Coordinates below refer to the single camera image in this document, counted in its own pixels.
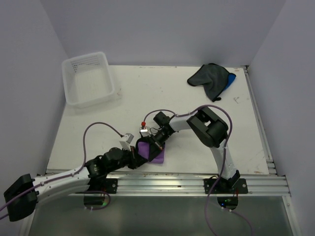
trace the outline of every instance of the purple cable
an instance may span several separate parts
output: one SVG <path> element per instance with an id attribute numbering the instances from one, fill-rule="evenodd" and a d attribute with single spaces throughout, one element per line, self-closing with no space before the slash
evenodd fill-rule
<path id="1" fill-rule="evenodd" d="M 3 216 L 0 217 L 0 220 L 6 218 L 6 217 L 8 217 L 8 216 L 9 216 L 9 214 L 5 214 L 5 215 L 3 215 Z"/>
<path id="2" fill-rule="evenodd" d="M 204 108 L 204 107 L 213 107 L 213 108 L 216 108 L 220 111 L 222 111 L 226 117 L 228 118 L 229 122 L 230 122 L 230 130 L 227 134 L 227 137 L 225 139 L 225 142 L 224 142 L 224 149 L 223 149 L 223 164 L 222 164 L 222 168 L 221 168 L 221 171 L 219 173 L 219 176 L 217 178 L 217 180 L 214 182 L 214 184 L 212 185 L 212 187 L 210 188 L 209 192 L 208 192 L 208 195 L 207 195 L 207 201 L 206 201 L 206 204 L 205 204 L 205 208 L 204 208 L 204 214 L 205 214 L 205 218 L 206 218 L 206 222 L 207 222 L 207 225 L 209 227 L 209 229 L 211 230 L 211 232 L 215 235 L 215 236 L 218 236 L 218 234 L 214 231 L 213 227 L 211 226 L 210 224 L 210 220 L 209 220 L 209 217 L 208 217 L 208 204 L 209 204 L 209 199 L 210 199 L 210 194 L 212 193 L 213 189 L 215 188 L 216 184 L 218 183 L 218 181 L 220 180 L 221 178 L 221 175 L 223 173 L 223 169 L 224 169 L 224 165 L 225 165 L 225 160 L 226 160 L 226 145 L 227 145 L 227 141 L 229 140 L 230 136 L 231 136 L 231 133 L 232 133 L 232 128 L 233 128 L 233 122 L 232 122 L 232 119 L 230 117 L 230 115 L 224 110 L 222 109 L 221 107 L 218 107 L 218 106 L 215 106 L 215 105 L 202 105 L 202 106 L 199 106 L 197 107 L 195 110 L 193 110 L 192 112 L 190 113 L 186 113 L 186 114 L 183 114 L 183 115 L 176 115 L 177 117 L 186 117 L 186 116 L 190 116 L 191 114 L 195 113 L 196 111 L 198 111 L 199 109 L 201 108 Z M 239 213 L 236 213 L 234 212 L 235 214 L 239 215 L 240 217 L 242 217 L 250 226 L 251 228 L 251 236 L 254 235 L 254 232 L 253 232 L 253 227 L 252 227 L 252 224 L 250 223 L 250 221 L 245 218 L 243 215 L 239 214 Z"/>
<path id="3" fill-rule="evenodd" d="M 168 109 L 158 109 L 158 110 L 154 110 L 154 111 L 151 111 L 151 112 L 147 113 L 146 116 L 144 117 L 143 121 L 146 121 L 147 117 L 148 117 L 150 114 L 154 113 L 154 112 L 170 112 L 170 113 L 172 113 L 173 115 L 176 115 L 176 113 L 173 112 L 173 111 L 171 111 L 171 110 L 168 110 Z"/>
<path id="4" fill-rule="evenodd" d="M 63 178 L 67 178 L 67 177 L 70 177 L 72 175 L 75 175 L 77 173 L 79 173 L 83 168 L 84 168 L 84 165 L 86 163 L 86 160 L 87 160 L 87 151 L 86 151 L 86 145 L 85 145 L 85 137 L 86 137 L 86 134 L 87 134 L 87 131 L 89 128 L 91 128 L 93 125 L 96 125 L 96 124 L 103 124 L 103 125 L 106 125 L 108 127 L 110 127 L 112 130 L 114 130 L 119 136 L 123 136 L 120 132 L 117 131 L 117 129 L 115 129 L 114 127 L 112 127 L 111 125 L 107 124 L 107 123 L 104 123 L 104 122 L 94 122 L 92 124 L 90 124 L 84 131 L 84 134 L 83 134 L 83 155 L 84 155 L 84 159 L 83 159 L 83 164 L 82 166 L 77 170 L 75 171 L 73 174 L 68 174 L 68 175 L 65 175 L 65 176 L 61 176 L 61 177 L 56 177 L 56 178 L 52 178 L 52 179 L 49 179 L 49 180 L 46 180 L 44 181 L 44 184 L 47 184 L 47 183 L 50 183 L 50 182 L 53 182 L 53 181 L 56 181 L 56 180 L 59 180 L 59 179 L 63 179 Z M 6 204 L 4 204 L 1 208 L 0 208 L 0 211 L 2 211 L 3 209 L 5 209 L 8 205 L 10 205 L 13 201 L 15 201 L 16 199 L 18 199 L 19 197 L 31 192 L 32 190 L 38 188 L 39 186 L 41 186 L 41 183 L 40 184 L 37 184 L 27 190 L 25 190 L 24 192 L 20 193 L 19 195 L 15 196 L 14 198 L 12 198 L 10 201 L 8 201 Z M 4 215 L 2 217 L 0 217 L 0 220 L 4 219 L 5 217 L 7 217 L 7 215 Z"/>
<path id="5" fill-rule="evenodd" d="M 104 191 L 85 191 L 83 193 L 101 193 L 101 194 L 105 194 L 108 196 L 108 203 L 106 205 L 101 206 L 101 207 L 97 207 L 97 208 L 87 207 L 87 209 L 89 209 L 89 210 L 102 210 L 102 209 L 108 207 L 108 205 L 110 204 L 111 198 L 110 198 L 109 194 L 104 192 Z"/>
<path id="6" fill-rule="evenodd" d="M 218 204 L 215 204 L 215 203 L 212 203 L 212 202 L 210 202 L 210 203 L 211 203 L 213 206 L 215 206 L 215 207 L 220 207 Z M 223 210 L 230 212 L 230 210 L 227 209 L 227 208 L 223 208 Z M 250 220 L 249 220 L 248 218 L 246 218 L 244 215 L 242 215 L 241 213 L 238 213 L 238 212 L 236 212 L 236 211 L 234 211 L 234 210 L 232 210 L 231 213 L 233 213 L 233 214 L 235 214 L 235 215 L 237 215 L 237 216 L 243 218 L 243 219 L 248 223 L 248 225 L 249 225 L 250 228 L 251 228 L 251 231 L 253 232 L 252 224 L 251 224 L 251 222 L 250 222 Z"/>

